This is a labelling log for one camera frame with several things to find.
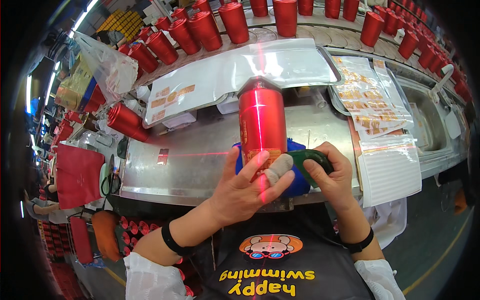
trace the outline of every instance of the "sink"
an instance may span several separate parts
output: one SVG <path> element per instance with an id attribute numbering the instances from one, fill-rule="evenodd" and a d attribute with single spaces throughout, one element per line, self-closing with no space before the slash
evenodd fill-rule
<path id="1" fill-rule="evenodd" d="M 419 156 L 445 155 L 444 152 L 451 150 L 443 121 L 445 112 L 439 111 L 442 108 L 430 99 L 429 88 L 402 79 L 399 83 L 408 102 L 417 106 L 418 114 L 414 112 L 415 131 L 421 132 L 420 127 L 423 127 L 426 134 L 426 144 L 419 146 Z"/>

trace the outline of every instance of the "black wristband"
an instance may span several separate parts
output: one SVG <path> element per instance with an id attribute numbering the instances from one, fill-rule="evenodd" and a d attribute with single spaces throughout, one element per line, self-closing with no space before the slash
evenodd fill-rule
<path id="1" fill-rule="evenodd" d="M 190 255 L 193 251 L 193 247 L 180 247 L 172 238 L 170 234 L 170 222 L 162 226 L 162 237 L 167 247 L 180 256 Z"/>
<path id="2" fill-rule="evenodd" d="M 353 254 L 353 253 L 362 252 L 363 249 L 365 249 L 368 245 L 370 245 L 372 240 L 373 240 L 373 229 L 370 227 L 370 233 L 363 241 L 356 244 L 343 243 L 343 245 L 350 251 L 351 254 Z"/>

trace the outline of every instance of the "fluorescent light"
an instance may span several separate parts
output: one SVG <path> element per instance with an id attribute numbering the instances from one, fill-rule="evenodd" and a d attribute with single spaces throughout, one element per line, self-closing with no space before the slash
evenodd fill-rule
<path id="1" fill-rule="evenodd" d="M 27 106 L 27 112 L 29 114 L 32 113 L 32 108 L 30 107 L 31 93 L 30 90 L 32 88 L 32 75 L 27 76 L 27 89 L 26 89 L 26 98 L 25 98 L 25 105 Z"/>
<path id="2" fill-rule="evenodd" d="M 55 80 L 55 72 L 52 73 L 52 76 L 50 77 L 50 82 L 48 83 L 48 93 L 47 96 L 45 97 L 45 106 L 48 104 L 48 100 L 50 99 L 50 92 L 52 91 L 52 85 L 53 81 Z"/>
<path id="3" fill-rule="evenodd" d="M 78 18 L 78 20 L 75 22 L 75 24 L 73 24 L 73 27 L 72 27 L 72 31 L 68 34 L 68 36 L 70 38 L 73 37 L 73 32 L 76 31 L 78 29 L 78 27 L 80 26 L 80 24 L 83 22 L 83 20 L 85 19 L 85 17 L 87 16 L 88 12 L 93 8 L 93 6 L 97 3 L 98 0 L 92 0 L 92 2 L 90 2 L 90 4 L 88 4 L 87 6 L 87 11 L 82 13 L 80 15 L 80 18 Z"/>
<path id="4" fill-rule="evenodd" d="M 22 212 L 22 219 L 24 218 L 24 202 L 20 200 L 20 211 Z"/>

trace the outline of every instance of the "faucet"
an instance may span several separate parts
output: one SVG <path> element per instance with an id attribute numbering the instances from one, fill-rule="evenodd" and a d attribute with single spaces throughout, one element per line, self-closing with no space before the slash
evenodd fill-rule
<path id="1" fill-rule="evenodd" d="M 454 67 L 451 63 L 447 64 L 442 68 L 442 72 L 445 74 L 445 76 L 442 78 L 442 80 L 437 83 L 432 90 L 428 91 L 428 96 L 432 98 L 432 100 L 435 102 L 435 104 L 438 104 L 440 102 L 440 98 L 438 97 L 438 93 L 442 89 L 443 85 L 445 82 L 452 76 L 454 71 Z"/>

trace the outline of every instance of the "yellow floor line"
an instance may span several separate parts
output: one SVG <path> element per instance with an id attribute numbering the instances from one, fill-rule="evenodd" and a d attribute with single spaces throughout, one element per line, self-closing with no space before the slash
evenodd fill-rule
<path id="1" fill-rule="evenodd" d="M 125 280 L 121 279 L 117 274 L 115 274 L 112 270 L 110 270 L 109 268 L 105 267 L 103 268 L 110 276 L 113 277 L 113 279 L 117 280 L 121 285 L 123 285 L 124 287 L 127 286 L 127 283 L 125 282 Z"/>
<path id="2" fill-rule="evenodd" d="M 472 213 L 472 211 L 473 210 L 470 211 L 470 213 L 467 216 L 467 219 L 465 220 L 465 222 L 462 225 L 462 228 L 460 228 L 460 231 L 457 233 L 457 235 L 455 236 L 453 241 L 450 243 L 450 246 L 448 246 L 448 248 L 445 250 L 445 252 L 442 254 L 442 256 L 440 256 L 440 258 L 437 260 L 437 262 L 435 264 L 433 264 L 433 266 L 431 266 L 430 269 L 428 269 L 428 271 L 425 272 L 425 274 L 423 274 L 419 279 L 417 279 L 414 283 L 412 283 L 408 288 L 406 288 L 402 291 L 404 295 L 407 295 L 410 291 L 412 291 L 414 288 L 416 288 L 423 280 L 425 280 L 425 278 L 428 277 L 428 275 L 430 275 L 431 272 L 433 272 L 435 270 L 436 267 L 438 267 L 438 265 L 442 262 L 442 260 L 444 260 L 444 258 L 447 256 L 447 254 L 453 248 L 453 245 L 455 245 L 456 241 L 458 240 L 458 238 L 462 234 L 463 229 L 465 229 L 465 225 L 467 224 L 468 218 L 470 218 L 470 214 Z"/>

